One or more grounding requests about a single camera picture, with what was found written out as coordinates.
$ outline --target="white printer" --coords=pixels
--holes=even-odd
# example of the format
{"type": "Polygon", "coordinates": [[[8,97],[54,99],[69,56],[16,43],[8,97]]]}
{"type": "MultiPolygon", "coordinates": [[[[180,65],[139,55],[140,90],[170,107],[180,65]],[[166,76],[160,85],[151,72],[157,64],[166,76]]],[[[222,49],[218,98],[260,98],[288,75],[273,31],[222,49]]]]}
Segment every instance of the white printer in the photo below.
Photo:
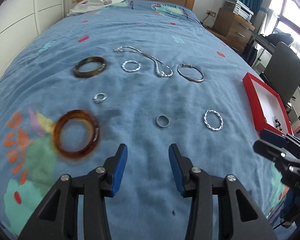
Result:
{"type": "Polygon", "coordinates": [[[225,0],[223,8],[227,11],[240,15],[243,19],[250,22],[253,12],[239,0],[225,0]]]}

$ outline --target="brown bangle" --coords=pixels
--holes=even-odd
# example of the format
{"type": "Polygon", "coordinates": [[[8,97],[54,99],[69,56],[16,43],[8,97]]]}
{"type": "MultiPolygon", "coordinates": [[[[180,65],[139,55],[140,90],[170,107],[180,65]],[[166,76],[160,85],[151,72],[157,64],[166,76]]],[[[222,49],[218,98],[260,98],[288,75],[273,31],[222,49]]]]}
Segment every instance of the brown bangle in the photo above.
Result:
{"type": "Polygon", "coordinates": [[[89,77],[99,75],[102,71],[105,70],[105,68],[106,68],[106,60],[104,58],[102,58],[102,57],[88,57],[88,58],[85,58],[85,59],[79,61],[74,66],[73,73],[76,77],[89,78],[89,77]],[[89,62],[100,62],[100,63],[102,63],[102,66],[100,68],[97,68],[97,69],[92,70],[92,71],[80,72],[79,68],[81,68],[83,65],[85,65],[89,62]]]}
{"type": "Polygon", "coordinates": [[[86,111],[72,110],[59,118],[59,120],[57,121],[53,129],[52,138],[53,138],[54,145],[56,146],[57,150],[60,152],[61,155],[71,159],[78,159],[90,153],[97,146],[98,136],[99,136],[99,125],[97,120],[91,114],[88,114],[86,111]],[[86,145],[86,147],[84,147],[83,149],[77,152],[68,152],[61,147],[60,135],[63,126],[69,120],[74,118],[81,118],[85,120],[92,127],[92,136],[90,142],[86,145]]]}

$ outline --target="screw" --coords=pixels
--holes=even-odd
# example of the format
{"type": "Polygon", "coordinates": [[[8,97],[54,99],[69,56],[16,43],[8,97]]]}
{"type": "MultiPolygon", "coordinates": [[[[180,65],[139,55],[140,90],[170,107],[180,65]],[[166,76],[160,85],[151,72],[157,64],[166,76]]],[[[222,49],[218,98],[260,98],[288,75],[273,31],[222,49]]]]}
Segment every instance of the screw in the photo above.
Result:
{"type": "Polygon", "coordinates": [[[67,181],[67,180],[69,180],[69,175],[68,175],[68,174],[64,174],[64,175],[61,176],[60,179],[61,179],[62,181],[67,181]]]}
{"type": "Polygon", "coordinates": [[[106,169],[104,167],[98,167],[98,168],[96,168],[96,172],[97,173],[105,173],[106,169]]]}
{"type": "Polygon", "coordinates": [[[192,167],[192,168],[191,168],[191,171],[192,171],[193,173],[200,173],[200,172],[201,172],[201,169],[200,169],[199,167],[192,167]]]}
{"type": "Polygon", "coordinates": [[[227,180],[233,182],[233,181],[236,181],[236,177],[234,175],[230,174],[227,176],[227,180]]]}

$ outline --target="power outlet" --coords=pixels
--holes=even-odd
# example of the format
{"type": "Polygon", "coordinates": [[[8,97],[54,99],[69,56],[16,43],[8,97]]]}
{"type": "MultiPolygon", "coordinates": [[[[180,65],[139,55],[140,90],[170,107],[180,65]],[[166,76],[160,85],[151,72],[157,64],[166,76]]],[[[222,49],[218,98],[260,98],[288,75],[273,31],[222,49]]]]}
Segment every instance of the power outlet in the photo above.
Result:
{"type": "Polygon", "coordinates": [[[217,13],[213,12],[213,11],[209,11],[207,10],[207,14],[209,14],[212,16],[212,17],[215,17],[217,13]]]}

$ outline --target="blue bedsheet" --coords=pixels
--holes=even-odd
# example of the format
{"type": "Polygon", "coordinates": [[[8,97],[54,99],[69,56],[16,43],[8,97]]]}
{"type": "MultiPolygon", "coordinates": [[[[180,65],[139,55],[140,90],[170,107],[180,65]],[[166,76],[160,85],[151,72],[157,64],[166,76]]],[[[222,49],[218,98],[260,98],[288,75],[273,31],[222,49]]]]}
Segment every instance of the blue bedsheet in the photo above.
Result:
{"type": "MultiPolygon", "coordinates": [[[[127,165],[119,192],[106,199],[113,239],[184,239],[191,200],[176,189],[168,158],[171,143],[211,175],[234,174],[270,214],[286,189],[270,161],[252,150],[258,134],[242,84],[247,72],[255,74],[181,6],[129,0],[61,20],[21,52],[0,80],[1,227],[16,239],[62,174],[87,174],[114,155],[120,143],[128,146],[127,165]],[[154,62],[144,56],[114,52],[125,45],[157,57],[173,76],[157,77],[154,62]],[[106,59],[105,71],[88,79],[74,77],[74,65],[92,56],[106,59]],[[141,70],[123,71],[126,60],[140,62],[141,70]],[[176,68],[183,63],[200,68],[204,82],[181,77],[176,68]],[[94,103],[97,93],[107,99],[94,103]],[[100,125],[97,148],[76,161],[60,157],[51,141],[54,123],[73,109],[90,112],[100,125]],[[207,109],[223,117],[221,131],[212,132],[203,123],[207,109]],[[170,118],[167,128],[155,124],[159,114],[170,118]]],[[[208,121],[219,126],[213,114],[208,121]]],[[[67,147],[78,148],[85,130],[73,123],[66,131],[67,147]]],[[[214,214],[216,239],[215,199],[214,214]]]]}

